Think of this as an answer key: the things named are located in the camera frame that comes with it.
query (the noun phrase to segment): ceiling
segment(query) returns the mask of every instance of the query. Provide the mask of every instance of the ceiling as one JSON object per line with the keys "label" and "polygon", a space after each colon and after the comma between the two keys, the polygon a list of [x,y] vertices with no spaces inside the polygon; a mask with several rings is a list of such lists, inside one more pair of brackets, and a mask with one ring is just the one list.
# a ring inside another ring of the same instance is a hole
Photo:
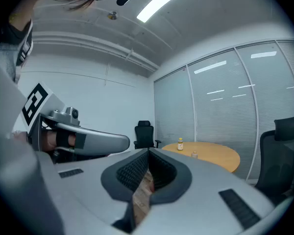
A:
{"label": "ceiling", "polygon": [[[41,0],[34,10],[34,31],[106,40],[146,58],[155,71],[174,53],[202,39],[246,24],[285,20],[272,0],[171,0],[143,23],[136,17],[150,1],[117,6],[115,0],[103,0],[72,12],[67,2]],[[108,19],[110,11],[117,11],[117,20]]]}

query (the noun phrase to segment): wooden table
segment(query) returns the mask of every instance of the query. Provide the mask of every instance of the wooden table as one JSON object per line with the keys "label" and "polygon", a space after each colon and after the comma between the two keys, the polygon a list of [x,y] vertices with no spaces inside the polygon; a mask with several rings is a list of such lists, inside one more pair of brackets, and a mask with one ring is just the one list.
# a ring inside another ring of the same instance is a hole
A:
{"label": "wooden table", "polygon": [[191,156],[196,151],[198,159],[220,165],[230,172],[234,172],[240,165],[241,159],[238,153],[227,146],[208,142],[184,142],[183,144],[182,151],[177,150],[177,143],[168,144],[162,149],[186,156]]}

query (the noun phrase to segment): black vent grille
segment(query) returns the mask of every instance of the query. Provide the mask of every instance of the black vent grille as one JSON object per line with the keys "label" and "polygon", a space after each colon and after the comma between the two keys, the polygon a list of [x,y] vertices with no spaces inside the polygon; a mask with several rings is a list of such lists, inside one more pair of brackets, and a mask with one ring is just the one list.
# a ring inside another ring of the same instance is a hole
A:
{"label": "black vent grille", "polygon": [[246,230],[256,224],[260,218],[232,189],[220,191],[219,195],[231,209],[234,216]]}
{"label": "black vent grille", "polygon": [[77,175],[82,172],[84,172],[82,169],[74,169],[74,170],[59,172],[59,175],[61,178],[67,178],[67,177],[71,177],[71,176]]}

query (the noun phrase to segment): office chair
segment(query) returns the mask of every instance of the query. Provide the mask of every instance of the office chair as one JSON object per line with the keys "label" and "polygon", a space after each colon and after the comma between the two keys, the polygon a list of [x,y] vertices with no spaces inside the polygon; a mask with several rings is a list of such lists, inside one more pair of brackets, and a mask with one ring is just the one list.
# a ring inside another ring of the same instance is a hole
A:
{"label": "office chair", "polygon": [[[135,149],[154,147],[153,143],[153,126],[149,121],[138,121],[138,125],[135,126],[135,133],[137,141],[134,141]],[[159,140],[155,140],[158,145],[161,143]]]}
{"label": "office chair", "polygon": [[257,185],[275,205],[282,202],[294,177],[294,117],[275,120],[275,130],[260,137],[261,169]]}

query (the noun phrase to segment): small bottle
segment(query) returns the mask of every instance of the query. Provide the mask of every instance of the small bottle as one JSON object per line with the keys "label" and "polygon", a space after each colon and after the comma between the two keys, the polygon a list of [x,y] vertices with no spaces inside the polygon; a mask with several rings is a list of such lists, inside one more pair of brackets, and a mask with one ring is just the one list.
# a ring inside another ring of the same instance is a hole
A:
{"label": "small bottle", "polygon": [[182,140],[182,138],[179,138],[178,139],[177,150],[178,151],[182,151],[183,150],[183,140]]}
{"label": "small bottle", "polygon": [[192,153],[192,158],[195,158],[195,159],[198,158],[198,154],[197,154],[197,152],[194,151],[194,152]]}

